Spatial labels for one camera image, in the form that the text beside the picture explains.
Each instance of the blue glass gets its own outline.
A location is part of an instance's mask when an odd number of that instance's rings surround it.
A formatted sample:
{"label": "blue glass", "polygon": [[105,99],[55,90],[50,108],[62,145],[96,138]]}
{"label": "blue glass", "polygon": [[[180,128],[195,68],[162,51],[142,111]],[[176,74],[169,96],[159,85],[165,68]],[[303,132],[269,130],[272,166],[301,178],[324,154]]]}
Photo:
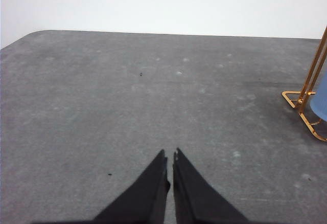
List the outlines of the blue glass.
{"label": "blue glass", "polygon": [[316,94],[312,96],[310,107],[318,117],[327,121],[327,71],[318,86]]}

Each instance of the gold metal stand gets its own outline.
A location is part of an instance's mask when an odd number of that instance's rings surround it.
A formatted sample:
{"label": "gold metal stand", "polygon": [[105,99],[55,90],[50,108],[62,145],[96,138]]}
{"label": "gold metal stand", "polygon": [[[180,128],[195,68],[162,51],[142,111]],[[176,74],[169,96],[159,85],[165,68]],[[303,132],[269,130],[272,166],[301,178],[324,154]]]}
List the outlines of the gold metal stand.
{"label": "gold metal stand", "polygon": [[[308,76],[306,81],[304,82],[303,88],[301,91],[284,91],[282,92],[282,96],[287,100],[291,107],[296,109],[310,130],[310,132],[314,135],[314,137],[320,139],[321,141],[327,142],[327,138],[319,135],[313,126],[321,123],[321,119],[317,122],[309,122],[305,115],[305,107],[311,95],[314,95],[316,92],[313,92],[313,87],[317,81],[323,63],[327,56],[327,27],[320,41],[319,47],[317,49],[316,55],[312,61]],[[299,94],[297,99],[290,99],[288,95],[296,95]]]}

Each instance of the gold wire frame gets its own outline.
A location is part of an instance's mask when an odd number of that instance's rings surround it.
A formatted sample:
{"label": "gold wire frame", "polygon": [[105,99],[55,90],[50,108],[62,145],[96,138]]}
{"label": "gold wire frame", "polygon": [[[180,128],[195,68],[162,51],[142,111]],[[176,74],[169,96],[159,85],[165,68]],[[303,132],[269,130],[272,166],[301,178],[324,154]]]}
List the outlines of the gold wire frame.
{"label": "gold wire frame", "polygon": [[[319,47],[317,48],[316,55],[312,61],[310,70],[308,72],[308,76],[303,84],[303,88],[301,91],[284,91],[282,92],[282,96],[287,100],[289,105],[298,111],[298,114],[313,134],[314,137],[320,139],[321,141],[327,142],[327,138],[319,135],[317,131],[314,129],[315,125],[321,123],[321,118],[317,122],[309,122],[308,118],[305,115],[305,107],[311,95],[316,94],[313,91],[313,87],[317,81],[319,73],[322,69],[323,63],[327,56],[327,27],[325,32],[323,33],[322,39],[320,41]],[[288,95],[296,95],[298,94],[297,99],[291,99]]]}

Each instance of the white wall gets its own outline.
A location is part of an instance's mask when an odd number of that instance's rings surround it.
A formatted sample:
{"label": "white wall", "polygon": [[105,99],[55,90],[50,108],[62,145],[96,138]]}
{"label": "white wall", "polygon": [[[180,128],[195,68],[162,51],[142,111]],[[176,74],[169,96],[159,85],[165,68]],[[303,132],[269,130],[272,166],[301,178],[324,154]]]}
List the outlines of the white wall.
{"label": "white wall", "polygon": [[1,0],[1,48],[46,29],[320,38],[327,0]]}

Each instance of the gray table surface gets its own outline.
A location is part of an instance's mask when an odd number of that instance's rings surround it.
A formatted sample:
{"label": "gray table surface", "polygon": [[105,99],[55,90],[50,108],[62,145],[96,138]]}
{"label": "gray table surface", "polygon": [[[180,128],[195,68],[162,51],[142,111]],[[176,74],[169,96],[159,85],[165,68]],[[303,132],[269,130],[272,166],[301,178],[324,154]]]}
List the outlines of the gray table surface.
{"label": "gray table surface", "polygon": [[177,146],[248,218],[326,222],[327,144],[281,96],[318,43],[40,31],[5,47],[2,223],[92,219],[162,148],[172,181]]}

